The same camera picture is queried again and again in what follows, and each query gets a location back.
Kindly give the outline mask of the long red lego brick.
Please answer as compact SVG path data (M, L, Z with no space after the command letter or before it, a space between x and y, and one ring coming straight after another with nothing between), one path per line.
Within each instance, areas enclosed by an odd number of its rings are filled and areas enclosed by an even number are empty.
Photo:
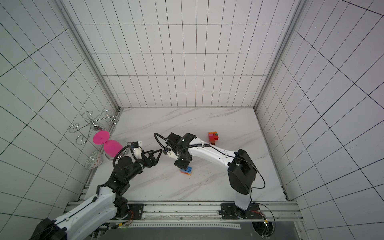
M209 138L209 140L215 140L215 142L216 142L219 140L219 136L214 136L214 138Z

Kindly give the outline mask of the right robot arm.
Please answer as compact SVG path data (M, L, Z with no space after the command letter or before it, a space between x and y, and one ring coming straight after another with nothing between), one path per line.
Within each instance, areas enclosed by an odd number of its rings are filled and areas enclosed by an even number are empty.
M251 188L258 173L248 153L242 149L228 151L211 145L197 136L170 133L166 138L165 155L175 159L174 165L187 170L194 157L213 163L228 173L230 186L235 191L235 207L246 212L251 204Z

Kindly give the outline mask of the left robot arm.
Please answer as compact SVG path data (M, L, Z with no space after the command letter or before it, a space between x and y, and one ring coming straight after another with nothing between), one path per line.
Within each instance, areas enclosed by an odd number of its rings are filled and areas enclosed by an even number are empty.
M106 183L98 185L94 196L67 212L50 220L42 220L35 228L31 240L83 240L108 220L125 219L131 212L123 194L130 181L159 162L162 150L141 153L132 161L124 156L113 160L113 171Z

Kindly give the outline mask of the patterned white mug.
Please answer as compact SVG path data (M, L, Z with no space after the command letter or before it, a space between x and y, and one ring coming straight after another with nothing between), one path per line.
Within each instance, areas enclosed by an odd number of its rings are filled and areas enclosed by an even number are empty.
M92 170L98 166L100 166L103 162L102 155L99 151L94 151L91 153L91 155L87 158L85 163L85 168L87 170Z

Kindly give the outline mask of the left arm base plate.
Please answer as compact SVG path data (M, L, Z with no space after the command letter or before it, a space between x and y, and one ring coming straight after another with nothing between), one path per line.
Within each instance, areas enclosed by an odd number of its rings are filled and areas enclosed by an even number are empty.
M144 204L124 204L119 207L115 218L117 220L141 220L144 212Z

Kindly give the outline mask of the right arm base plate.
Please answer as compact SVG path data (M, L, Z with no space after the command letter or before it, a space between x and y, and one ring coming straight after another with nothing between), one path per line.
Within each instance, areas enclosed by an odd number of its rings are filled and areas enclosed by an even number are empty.
M251 203L247 210L242 210L234 203L221 204L219 215L224 220L260 220L262 214L258 204Z

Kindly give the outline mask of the aluminium mounting rail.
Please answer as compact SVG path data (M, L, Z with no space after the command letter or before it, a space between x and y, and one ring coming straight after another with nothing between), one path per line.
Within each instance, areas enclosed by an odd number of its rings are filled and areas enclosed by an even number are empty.
M152 223L216 223L216 222L302 222L296 202L252 203L244 218L237 217L233 202L160 202L130 201L129 212L134 212L134 224Z

